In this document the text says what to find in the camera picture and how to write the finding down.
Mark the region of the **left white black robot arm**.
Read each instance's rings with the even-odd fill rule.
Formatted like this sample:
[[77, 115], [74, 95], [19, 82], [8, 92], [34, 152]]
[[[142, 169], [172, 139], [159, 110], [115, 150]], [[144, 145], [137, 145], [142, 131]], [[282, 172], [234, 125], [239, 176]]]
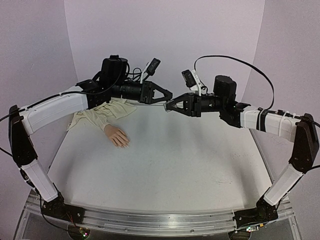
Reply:
[[111, 55], [102, 61], [101, 70], [92, 78], [81, 81], [66, 91], [49, 96], [29, 106], [9, 109], [8, 139], [9, 155], [19, 168], [22, 177], [48, 203], [47, 209], [56, 218], [68, 213], [59, 191], [38, 160], [30, 136], [37, 130], [67, 115], [90, 110], [111, 98], [134, 100], [152, 105], [169, 101], [173, 94], [148, 78], [155, 74], [160, 60], [154, 58], [139, 75], [139, 81], [129, 79], [130, 65], [126, 58]]

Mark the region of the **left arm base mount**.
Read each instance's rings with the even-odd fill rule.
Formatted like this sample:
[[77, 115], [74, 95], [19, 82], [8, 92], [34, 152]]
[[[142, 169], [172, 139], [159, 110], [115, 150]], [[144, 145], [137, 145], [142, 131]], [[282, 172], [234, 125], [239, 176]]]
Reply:
[[41, 204], [41, 211], [45, 216], [75, 224], [81, 224], [85, 215], [83, 207], [65, 203], [65, 199], [60, 193], [51, 201], [44, 200]]

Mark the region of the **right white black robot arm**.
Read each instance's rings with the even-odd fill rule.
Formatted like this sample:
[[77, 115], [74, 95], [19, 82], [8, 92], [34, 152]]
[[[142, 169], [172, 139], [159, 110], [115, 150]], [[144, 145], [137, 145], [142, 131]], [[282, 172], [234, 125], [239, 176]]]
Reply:
[[256, 204], [263, 210], [273, 209], [303, 175], [316, 168], [314, 161], [320, 148], [316, 123], [307, 113], [296, 115], [237, 102], [236, 88], [236, 82], [230, 77], [217, 75], [212, 94], [184, 93], [168, 101], [164, 108], [188, 117], [218, 112], [219, 118], [232, 127], [257, 130], [292, 142], [288, 165]]

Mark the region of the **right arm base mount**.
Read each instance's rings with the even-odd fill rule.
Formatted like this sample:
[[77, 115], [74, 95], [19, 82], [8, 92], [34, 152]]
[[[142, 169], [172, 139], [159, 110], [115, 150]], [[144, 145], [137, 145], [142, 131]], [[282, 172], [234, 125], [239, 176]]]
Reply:
[[278, 208], [280, 203], [269, 204], [261, 197], [254, 208], [237, 210], [234, 212], [233, 220], [237, 230], [247, 227], [258, 226], [278, 219]]

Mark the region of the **clear nail polish bottle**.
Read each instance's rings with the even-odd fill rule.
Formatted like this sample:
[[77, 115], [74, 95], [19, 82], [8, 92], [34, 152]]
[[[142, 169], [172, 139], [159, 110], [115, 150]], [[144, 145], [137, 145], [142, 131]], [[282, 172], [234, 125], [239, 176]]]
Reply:
[[163, 106], [164, 106], [164, 110], [168, 113], [168, 112], [170, 112], [170, 111], [172, 111], [172, 104], [170, 103], [170, 102], [165, 102], [164, 104], [163, 104]]

